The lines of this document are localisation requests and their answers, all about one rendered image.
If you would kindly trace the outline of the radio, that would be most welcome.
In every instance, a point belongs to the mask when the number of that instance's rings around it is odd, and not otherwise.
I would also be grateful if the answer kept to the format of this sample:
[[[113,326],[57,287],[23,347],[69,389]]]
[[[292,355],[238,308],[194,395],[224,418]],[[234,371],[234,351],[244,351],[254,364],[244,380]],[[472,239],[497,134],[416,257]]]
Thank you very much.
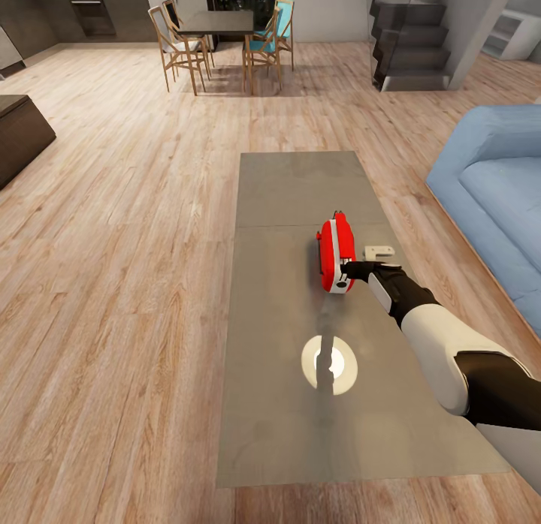
[[[357,261],[354,250],[354,236],[351,227],[342,212],[335,212],[334,218],[327,221],[322,233],[317,233],[319,241],[319,274],[322,274],[322,286],[331,293],[345,294],[351,290],[355,279],[342,274],[341,264]]]

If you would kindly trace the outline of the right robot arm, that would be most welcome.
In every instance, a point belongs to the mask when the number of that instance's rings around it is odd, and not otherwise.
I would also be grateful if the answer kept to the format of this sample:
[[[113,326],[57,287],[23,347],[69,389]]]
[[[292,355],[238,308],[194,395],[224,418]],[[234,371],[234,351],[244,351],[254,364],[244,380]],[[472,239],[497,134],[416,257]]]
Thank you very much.
[[[462,415],[541,496],[541,382],[505,348],[435,300],[401,266],[377,261],[388,246],[366,246],[362,261],[340,265],[364,280],[407,338],[434,396]]]

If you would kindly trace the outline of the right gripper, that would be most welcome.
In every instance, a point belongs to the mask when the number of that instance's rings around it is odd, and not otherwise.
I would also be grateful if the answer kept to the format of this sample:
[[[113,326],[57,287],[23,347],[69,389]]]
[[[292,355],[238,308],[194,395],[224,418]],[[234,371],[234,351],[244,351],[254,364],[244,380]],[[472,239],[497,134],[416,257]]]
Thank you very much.
[[[365,270],[371,264],[376,264],[377,261],[349,261],[346,264],[340,265],[340,270],[342,274],[346,274],[346,277],[353,280],[364,280],[365,281]]]

